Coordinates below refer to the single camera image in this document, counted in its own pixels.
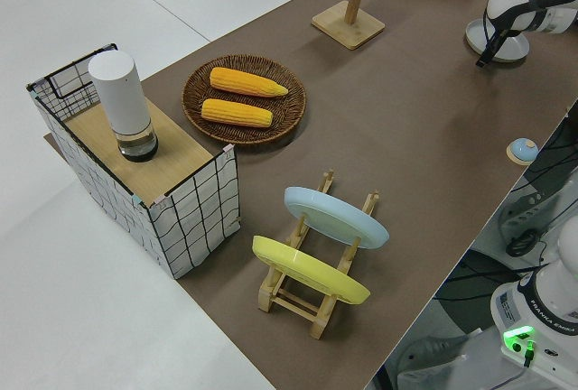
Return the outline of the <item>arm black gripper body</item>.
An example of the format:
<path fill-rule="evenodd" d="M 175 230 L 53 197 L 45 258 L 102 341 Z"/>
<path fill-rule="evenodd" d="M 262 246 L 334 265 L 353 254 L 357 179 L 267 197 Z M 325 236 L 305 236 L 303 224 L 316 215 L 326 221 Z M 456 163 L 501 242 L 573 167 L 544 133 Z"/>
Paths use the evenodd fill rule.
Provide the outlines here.
<path fill-rule="evenodd" d="M 489 38 L 489 51 L 492 54 L 497 54 L 510 35 L 510 30 L 496 30 Z"/>

